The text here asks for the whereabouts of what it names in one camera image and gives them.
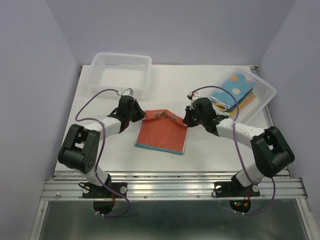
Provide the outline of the red white towel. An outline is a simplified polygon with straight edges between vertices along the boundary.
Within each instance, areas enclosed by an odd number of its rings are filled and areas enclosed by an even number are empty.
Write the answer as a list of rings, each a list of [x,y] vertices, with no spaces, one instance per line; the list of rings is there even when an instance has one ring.
[[[135,147],[183,155],[188,127],[183,119],[167,109],[147,110]]]

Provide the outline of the yellow grey towel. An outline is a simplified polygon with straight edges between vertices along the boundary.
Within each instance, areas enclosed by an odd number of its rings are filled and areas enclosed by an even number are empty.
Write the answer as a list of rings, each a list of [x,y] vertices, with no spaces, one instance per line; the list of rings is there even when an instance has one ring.
[[[238,104],[238,108],[241,109],[245,107],[247,104],[249,104],[252,101],[252,98],[248,98],[247,100],[242,101],[241,103]],[[230,116],[235,115],[238,112],[237,107],[234,108],[234,110],[228,112]]]

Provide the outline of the light blue patterned towel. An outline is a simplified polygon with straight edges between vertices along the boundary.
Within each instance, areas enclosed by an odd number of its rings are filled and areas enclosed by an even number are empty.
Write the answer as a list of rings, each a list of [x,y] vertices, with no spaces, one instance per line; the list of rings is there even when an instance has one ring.
[[[227,78],[220,87],[232,94],[239,104],[243,98],[252,92],[255,85],[256,82],[254,80],[249,79],[244,73],[238,72]],[[228,109],[228,112],[236,107],[234,99],[227,92],[219,88],[209,98],[224,105]]]

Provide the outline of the orange polka dot towel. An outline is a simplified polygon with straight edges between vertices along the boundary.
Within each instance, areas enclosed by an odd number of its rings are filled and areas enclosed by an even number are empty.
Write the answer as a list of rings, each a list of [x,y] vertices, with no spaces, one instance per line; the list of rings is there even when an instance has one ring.
[[[251,95],[248,95],[238,106],[240,109],[247,106],[249,103],[251,103],[255,99],[256,95],[252,93]]]

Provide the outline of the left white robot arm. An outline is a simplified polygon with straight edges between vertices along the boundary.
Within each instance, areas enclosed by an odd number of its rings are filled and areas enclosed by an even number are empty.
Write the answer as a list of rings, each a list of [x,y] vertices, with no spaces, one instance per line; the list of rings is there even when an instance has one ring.
[[[100,197],[111,193],[111,176],[99,167],[106,138],[122,133],[131,122],[142,120],[146,113],[131,95],[120,97],[118,106],[102,120],[82,126],[72,124],[59,150],[60,164],[81,173]]]

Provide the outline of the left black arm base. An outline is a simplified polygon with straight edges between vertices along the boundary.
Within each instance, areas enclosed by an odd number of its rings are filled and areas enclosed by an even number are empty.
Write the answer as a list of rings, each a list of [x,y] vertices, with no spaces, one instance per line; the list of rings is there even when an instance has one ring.
[[[115,209],[116,199],[121,198],[104,186],[96,186],[89,182],[80,182],[78,186],[82,189],[82,198],[93,200],[93,210],[104,216],[111,214]]]

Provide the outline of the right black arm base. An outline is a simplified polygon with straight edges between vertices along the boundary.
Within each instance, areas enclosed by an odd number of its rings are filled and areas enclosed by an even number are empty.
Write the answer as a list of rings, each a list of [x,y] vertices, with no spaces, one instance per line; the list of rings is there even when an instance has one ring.
[[[251,209],[251,198],[259,197],[260,191],[255,184],[243,187],[231,181],[218,181],[214,184],[211,195],[213,198],[229,198],[232,210],[246,214]]]

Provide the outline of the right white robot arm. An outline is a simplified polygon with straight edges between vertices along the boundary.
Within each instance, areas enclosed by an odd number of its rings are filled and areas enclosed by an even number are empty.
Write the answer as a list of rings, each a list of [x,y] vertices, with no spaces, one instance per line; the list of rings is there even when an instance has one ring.
[[[295,155],[281,131],[271,126],[258,128],[236,123],[219,115],[206,97],[201,97],[185,108],[183,123],[193,128],[203,126],[217,137],[234,140],[253,152],[254,163],[237,172],[230,181],[216,182],[214,197],[242,197],[253,191],[253,186],[264,178],[273,178],[295,160]]]

